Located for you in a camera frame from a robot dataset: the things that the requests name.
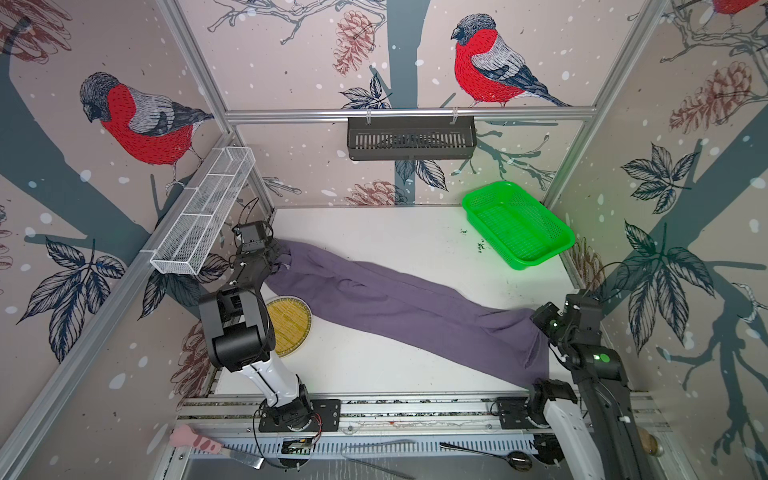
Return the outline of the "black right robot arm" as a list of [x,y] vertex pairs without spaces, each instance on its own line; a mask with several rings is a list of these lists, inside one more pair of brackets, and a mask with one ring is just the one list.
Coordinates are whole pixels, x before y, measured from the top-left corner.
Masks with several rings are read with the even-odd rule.
[[536,380],[528,416],[553,430],[575,479],[652,479],[620,355],[601,344],[602,320],[599,300],[586,290],[568,294],[562,308],[548,302],[534,312],[572,381]]

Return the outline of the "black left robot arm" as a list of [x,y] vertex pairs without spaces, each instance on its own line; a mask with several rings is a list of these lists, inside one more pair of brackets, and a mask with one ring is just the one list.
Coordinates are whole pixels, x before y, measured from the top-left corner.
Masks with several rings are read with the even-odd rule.
[[274,240],[244,244],[226,284],[201,297],[199,310],[210,363],[247,377],[263,394],[265,417],[276,427],[302,431],[315,412],[306,386],[279,357],[277,337],[261,288],[280,255]]

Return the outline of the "purple trousers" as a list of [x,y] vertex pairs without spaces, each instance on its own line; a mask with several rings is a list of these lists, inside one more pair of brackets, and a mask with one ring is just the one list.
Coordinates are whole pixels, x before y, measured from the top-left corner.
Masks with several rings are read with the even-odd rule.
[[420,277],[282,240],[267,286],[329,322],[383,336],[514,385],[549,376],[530,308],[494,309]]

